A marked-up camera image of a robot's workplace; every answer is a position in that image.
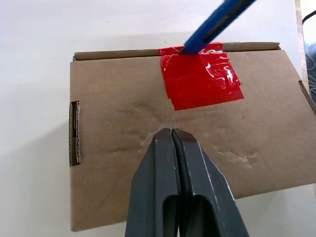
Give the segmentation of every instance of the corrugated cardboard edge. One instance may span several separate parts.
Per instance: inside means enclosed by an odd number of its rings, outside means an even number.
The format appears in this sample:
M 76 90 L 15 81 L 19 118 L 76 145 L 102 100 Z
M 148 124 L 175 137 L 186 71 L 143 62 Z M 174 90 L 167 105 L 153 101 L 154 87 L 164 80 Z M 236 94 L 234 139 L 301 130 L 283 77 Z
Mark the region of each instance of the corrugated cardboard edge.
M 79 101 L 69 104 L 69 166 L 80 164 Z
M 314 114 L 316 116 L 316 105 L 315 105 L 315 103 L 313 102 L 311 96 L 309 95 L 308 91 L 306 90 L 306 87 L 304 86 L 303 81 L 299 80 L 298 83 L 299 83 L 299 85 L 301 87 L 301 90 L 302 90 L 303 94 L 305 95 L 305 98 L 307 99 L 309 105 L 311 106 L 311 108 L 312 108 L 312 110 L 313 110 L 313 112 L 314 112 Z
M 280 50 L 277 42 L 235 42 L 223 43 L 225 52 L 243 52 L 243 51 L 263 51 Z M 135 58 L 159 56 L 158 49 L 142 50 L 123 50 L 123 51 L 104 51 L 104 52 L 78 52 L 75 53 L 73 61 L 100 60 L 113 58 Z

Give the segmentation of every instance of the box lid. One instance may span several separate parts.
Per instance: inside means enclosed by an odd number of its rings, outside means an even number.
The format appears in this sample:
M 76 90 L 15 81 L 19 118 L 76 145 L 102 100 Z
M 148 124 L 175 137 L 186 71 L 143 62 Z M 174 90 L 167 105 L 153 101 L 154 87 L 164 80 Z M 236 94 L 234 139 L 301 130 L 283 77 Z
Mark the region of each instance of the box lid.
M 73 231 L 126 220 L 133 174 L 152 136 L 165 127 L 197 138 L 235 198 L 316 181 L 316 116 L 286 53 L 277 43 L 232 43 L 223 49 L 230 51 L 245 99 L 176 112 L 157 51 L 75 54 Z

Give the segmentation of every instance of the red duct tape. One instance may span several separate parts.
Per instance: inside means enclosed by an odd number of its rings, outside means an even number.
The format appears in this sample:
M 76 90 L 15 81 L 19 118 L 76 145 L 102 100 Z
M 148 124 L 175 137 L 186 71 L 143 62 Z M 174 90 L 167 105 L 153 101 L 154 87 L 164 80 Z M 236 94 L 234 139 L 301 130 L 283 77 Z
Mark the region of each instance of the red duct tape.
M 177 54 L 183 47 L 159 50 L 167 96 L 175 110 L 243 99 L 240 82 L 221 43 L 199 54 Z

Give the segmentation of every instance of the white surface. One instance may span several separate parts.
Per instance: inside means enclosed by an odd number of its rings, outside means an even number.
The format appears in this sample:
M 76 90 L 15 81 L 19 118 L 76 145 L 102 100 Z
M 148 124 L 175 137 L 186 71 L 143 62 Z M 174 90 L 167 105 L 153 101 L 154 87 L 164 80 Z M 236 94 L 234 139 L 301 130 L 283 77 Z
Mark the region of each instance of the white surface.
M 221 1 L 1 1 L 1 237 L 124 235 L 124 223 L 70 231 L 69 63 L 76 51 L 181 45 Z M 258 0 L 218 40 L 279 41 L 301 73 L 294 1 Z M 251 236 L 315 236 L 312 186 L 237 202 Z

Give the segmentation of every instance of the cable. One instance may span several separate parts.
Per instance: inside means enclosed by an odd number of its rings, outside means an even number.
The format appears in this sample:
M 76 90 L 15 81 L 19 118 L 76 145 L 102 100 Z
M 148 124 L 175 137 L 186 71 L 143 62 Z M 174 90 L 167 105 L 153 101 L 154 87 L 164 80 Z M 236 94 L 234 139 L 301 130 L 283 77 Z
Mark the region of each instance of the cable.
M 316 80 L 315 80 L 315 78 L 313 78 L 311 75 L 308 75 L 308 82 L 309 82 L 310 93 L 313 93 L 316 95 Z
M 314 63 L 314 65 L 312 66 L 312 68 L 307 68 L 307 70 L 313 70 L 314 67 L 315 67 L 315 61 L 314 61 L 314 59 L 313 59 L 312 57 L 308 56 L 307 54 L 305 54 L 305 56 L 308 57 L 308 58 Z
M 304 17 L 304 19 L 302 20 L 302 24 L 304 24 L 304 22 L 308 19 L 310 19 L 312 16 L 314 16 L 316 14 L 316 10 L 313 11 L 312 13 L 308 14 L 306 17 Z

